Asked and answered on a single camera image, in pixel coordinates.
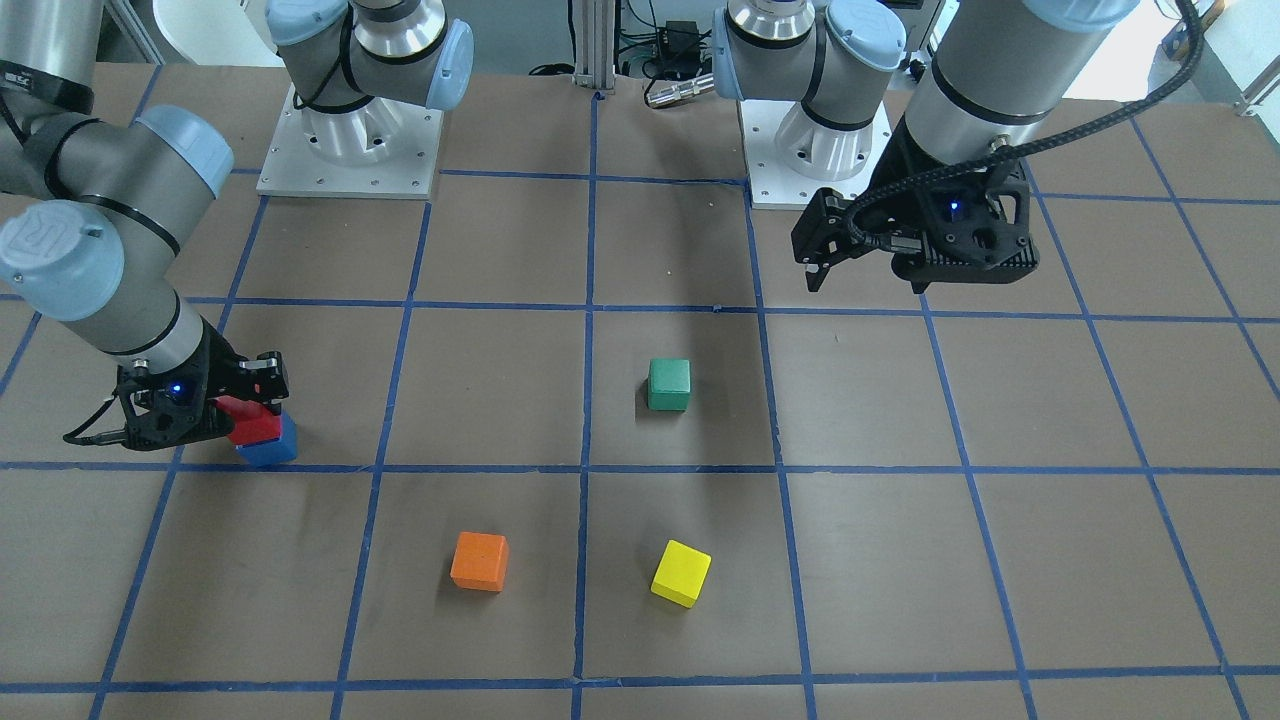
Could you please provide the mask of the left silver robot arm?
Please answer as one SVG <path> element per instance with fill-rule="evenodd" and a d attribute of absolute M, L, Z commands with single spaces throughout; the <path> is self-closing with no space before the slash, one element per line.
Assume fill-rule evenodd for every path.
<path fill-rule="evenodd" d="M 867 188 L 819 188 L 791 231 L 817 292 L 829 270 L 888 252 L 916 293 L 933 283 L 1011 284 L 1037 270 L 1027 156 L 1106 128 L 1036 133 L 1133 1 L 963 1 Z M 792 101 L 806 129 L 872 127 L 908 54 L 878 1 L 730 1 L 712 26 L 716 91 Z"/>

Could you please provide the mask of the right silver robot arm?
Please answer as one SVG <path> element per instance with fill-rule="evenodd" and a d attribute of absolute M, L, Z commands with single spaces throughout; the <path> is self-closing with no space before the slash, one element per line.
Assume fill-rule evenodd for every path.
<path fill-rule="evenodd" d="M 474 32 L 440 1 L 269 1 L 265 23 L 308 119 L 364 120 L 379 101 L 451 110 Z M 233 169 L 204 118 L 157 105 L 95 117 L 100 1 L 3 4 L 3 282 L 119 368 L 114 397 L 186 424 L 244 406 L 280 414 L 278 354 L 250 359 L 184 301 L 169 266 Z"/>

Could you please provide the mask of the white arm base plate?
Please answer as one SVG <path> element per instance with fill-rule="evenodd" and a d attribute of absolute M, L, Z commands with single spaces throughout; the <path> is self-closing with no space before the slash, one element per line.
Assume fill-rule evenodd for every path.
<path fill-rule="evenodd" d="M 270 197 L 428 201 L 445 118 L 383 97 L 323 114 L 297 108 L 288 91 L 256 190 Z"/>
<path fill-rule="evenodd" d="M 790 101 L 745 100 L 739 115 L 751 201 L 767 210 L 803 210 L 823 187 L 864 192 L 891 131 L 884 105 L 855 131 L 819 126 Z"/>

